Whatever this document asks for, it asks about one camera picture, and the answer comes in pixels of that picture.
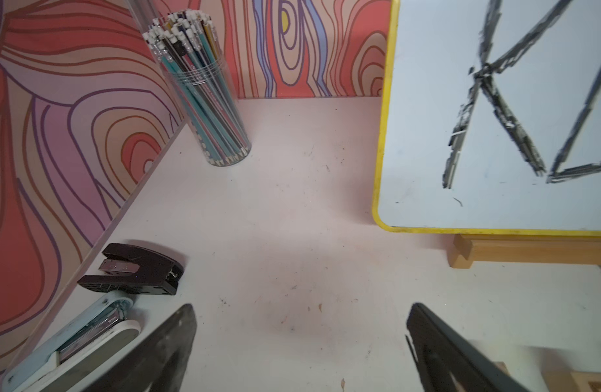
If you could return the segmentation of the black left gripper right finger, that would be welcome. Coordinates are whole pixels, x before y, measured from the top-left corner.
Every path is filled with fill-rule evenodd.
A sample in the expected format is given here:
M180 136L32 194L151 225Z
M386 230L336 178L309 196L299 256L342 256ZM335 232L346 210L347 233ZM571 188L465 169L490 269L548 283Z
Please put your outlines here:
M425 391L524 391L426 305L408 315L408 346Z

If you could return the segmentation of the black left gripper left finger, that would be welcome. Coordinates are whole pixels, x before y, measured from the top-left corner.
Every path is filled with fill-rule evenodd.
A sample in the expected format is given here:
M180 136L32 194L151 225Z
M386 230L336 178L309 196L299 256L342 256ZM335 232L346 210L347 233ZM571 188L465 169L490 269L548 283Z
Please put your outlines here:
M197 319L192 305L182 305L87 391L179 391L183 383Z

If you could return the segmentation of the wooden letter block R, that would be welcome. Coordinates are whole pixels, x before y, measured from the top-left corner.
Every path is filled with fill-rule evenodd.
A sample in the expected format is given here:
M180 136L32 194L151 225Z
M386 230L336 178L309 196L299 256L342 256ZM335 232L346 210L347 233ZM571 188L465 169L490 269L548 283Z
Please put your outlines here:
M549 391L601 392L601 372L543 372Z

